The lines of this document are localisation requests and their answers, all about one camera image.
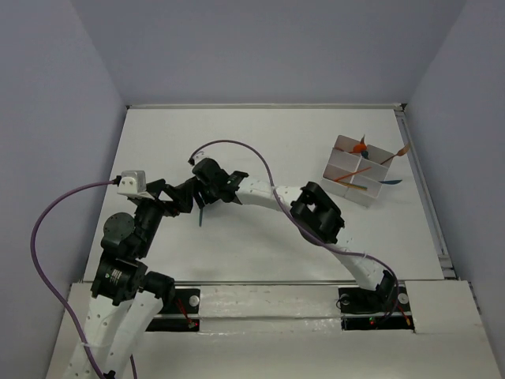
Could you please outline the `yellow-orange chopstick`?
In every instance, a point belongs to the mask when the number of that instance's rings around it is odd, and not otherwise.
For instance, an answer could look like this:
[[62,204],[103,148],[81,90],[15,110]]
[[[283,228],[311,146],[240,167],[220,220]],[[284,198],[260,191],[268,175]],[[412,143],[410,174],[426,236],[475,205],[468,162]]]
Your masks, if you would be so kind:
[[340,184],[340,185],[342,185],[342,186],[351,188],[351,189],[368,191],[368,187],[367,186],[356,185],[356,184],[348,183],[348,182],[337,182],[337,183]]

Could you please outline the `orange plastic spoon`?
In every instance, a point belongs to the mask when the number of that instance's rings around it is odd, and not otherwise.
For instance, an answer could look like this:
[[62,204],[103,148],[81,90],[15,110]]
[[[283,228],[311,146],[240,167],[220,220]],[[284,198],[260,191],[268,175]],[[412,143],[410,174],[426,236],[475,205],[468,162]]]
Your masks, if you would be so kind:
[[[340,147],[335,147],[335,150],[338,150],[340,152],[347,152],[347,150],[344,150],[343,148]],[[349,154],[360,154],[360,155],[367,155],[367,145],[366,144],[356,144],[353,146],[353,148],[348,151]]]

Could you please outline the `red-orange chopstick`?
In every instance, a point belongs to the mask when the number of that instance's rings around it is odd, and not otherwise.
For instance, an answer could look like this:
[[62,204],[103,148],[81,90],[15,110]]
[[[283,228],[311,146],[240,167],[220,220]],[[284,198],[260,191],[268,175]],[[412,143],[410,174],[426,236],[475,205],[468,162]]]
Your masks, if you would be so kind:
[[345,174],[345,175],[343,175],[343,176],[341,176],[341,177],[338,177],[338,178],[333,179],[333,181],[334,181],[334,182],[340,182],[340,181],[342,181],[342,180],[343,180],[343,179],[345,179],[345,178],[350,178],[350,177],[352,177],[352,176],[354,176],[354,175],[356,175],[356,174],[360,174],[360,173],[365,172],[365,171],[368,171],[368,170],[370,170],[370,169],[371,169],[371,167],[366,167],[366,168],[360,169],[360,170],[355,171],[355,172],[350,172],[349,174]]

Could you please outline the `dark blue plastic knife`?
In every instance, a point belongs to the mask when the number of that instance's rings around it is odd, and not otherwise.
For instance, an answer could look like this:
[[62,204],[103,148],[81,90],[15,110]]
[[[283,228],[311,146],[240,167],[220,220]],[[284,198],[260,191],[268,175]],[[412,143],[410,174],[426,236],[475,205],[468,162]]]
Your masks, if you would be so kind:
[[389,186],[398,185],[401,182],[402,182],[402,179],[379,181],[380,184],[389,185]]

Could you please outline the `copper fork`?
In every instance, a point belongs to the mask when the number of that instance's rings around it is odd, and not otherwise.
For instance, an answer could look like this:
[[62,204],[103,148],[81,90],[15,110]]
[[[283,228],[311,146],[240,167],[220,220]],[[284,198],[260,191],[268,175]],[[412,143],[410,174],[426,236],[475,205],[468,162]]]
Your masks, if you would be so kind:
[[405,154],[408,153],[408,151],[410,150],[410,144],[406,144],[405,146],[403,146],[401,149],[399,149],[394,155],[388,157],[387,159],[385,159],[381,165],[385,165],[386,163],[392,161],[394,158],[396,157],[401,157],[401,156],[404,156]]

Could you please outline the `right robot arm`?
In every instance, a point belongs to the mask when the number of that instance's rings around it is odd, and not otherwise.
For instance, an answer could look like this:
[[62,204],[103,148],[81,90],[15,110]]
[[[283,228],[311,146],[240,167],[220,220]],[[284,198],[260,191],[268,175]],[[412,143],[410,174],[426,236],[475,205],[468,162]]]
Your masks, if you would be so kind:
[[306,241],[329,250],[358,285],[355,295],[340,299],[348,313],[382,313],[385,317],[392,314],[399,291],[395,274],[374,257],[337,247],[338,233],[345,227],[345,221],[340,208],[318,184],[275,186],[245,172],[229,174],[208,157],[193,157],[189,164],[200,183],[201,197],[206,205],[222,201],[282,212],[294,222]]

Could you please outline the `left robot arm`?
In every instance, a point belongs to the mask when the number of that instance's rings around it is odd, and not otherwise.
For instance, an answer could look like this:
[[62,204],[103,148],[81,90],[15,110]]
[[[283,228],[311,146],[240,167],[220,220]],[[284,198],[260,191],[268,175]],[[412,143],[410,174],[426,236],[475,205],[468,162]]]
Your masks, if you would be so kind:
[[103,226],[103,252],[85,322],[80,324],[75,312],[69,311],[80,340],[65,378],[122,377],[125,368],[134,364],[138,340],[160,312],[174,309],[182,315],[175,323],[177,330],[198,327],[178,297],[174,279],[142,263],[162,218],[192,211],[196,179],[171,186],[162,179],[146,182],[142,171],[124,171],[113,183],[136,210],[113,214]]

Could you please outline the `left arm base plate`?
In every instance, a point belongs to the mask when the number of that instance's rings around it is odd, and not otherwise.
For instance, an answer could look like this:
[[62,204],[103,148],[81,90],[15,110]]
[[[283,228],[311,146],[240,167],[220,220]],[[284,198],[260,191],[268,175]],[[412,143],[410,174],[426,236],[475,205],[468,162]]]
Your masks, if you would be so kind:
[[173,302],[164,306],[147,326],[147,332],[199,332],[200,289],[177,288]]

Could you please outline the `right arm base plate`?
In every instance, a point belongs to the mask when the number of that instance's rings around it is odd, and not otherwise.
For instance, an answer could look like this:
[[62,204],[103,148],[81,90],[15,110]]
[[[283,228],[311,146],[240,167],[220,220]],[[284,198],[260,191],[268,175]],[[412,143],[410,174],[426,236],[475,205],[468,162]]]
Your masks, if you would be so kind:
[[406,287],[401,285],[398,304],[391,311],[394,300],[384,305],[374,294],[359,287],[340,287],[335,305],[341,313],[344,331],[411,330],[415,329],[410,299]]

